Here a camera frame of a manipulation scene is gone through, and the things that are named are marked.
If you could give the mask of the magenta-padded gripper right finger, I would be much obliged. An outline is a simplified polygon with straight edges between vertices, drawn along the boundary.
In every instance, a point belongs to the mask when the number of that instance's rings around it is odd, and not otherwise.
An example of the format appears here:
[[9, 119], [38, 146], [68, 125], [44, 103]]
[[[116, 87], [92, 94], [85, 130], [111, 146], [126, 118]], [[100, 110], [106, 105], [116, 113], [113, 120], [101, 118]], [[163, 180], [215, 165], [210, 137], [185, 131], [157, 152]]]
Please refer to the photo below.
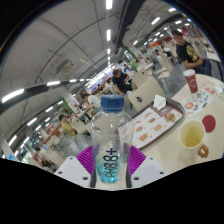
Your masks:
[[154, 157], [147, 157], [132, 146], [126, 171], [126, 186], [140, 188], [165, 176], [165, 170]]

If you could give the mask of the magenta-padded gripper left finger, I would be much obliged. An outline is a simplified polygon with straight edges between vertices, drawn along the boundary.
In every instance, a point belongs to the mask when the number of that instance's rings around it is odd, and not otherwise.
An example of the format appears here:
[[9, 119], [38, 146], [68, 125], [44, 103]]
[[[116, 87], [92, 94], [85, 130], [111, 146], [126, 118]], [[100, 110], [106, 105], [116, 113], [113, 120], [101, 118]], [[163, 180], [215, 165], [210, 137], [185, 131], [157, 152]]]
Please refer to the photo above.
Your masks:
[[81, 187], [94, 188], [96, 185], [96, 170], [92, 147], [87, 147], [76, 157], [67, 157], [55, 172], [55, 175]]

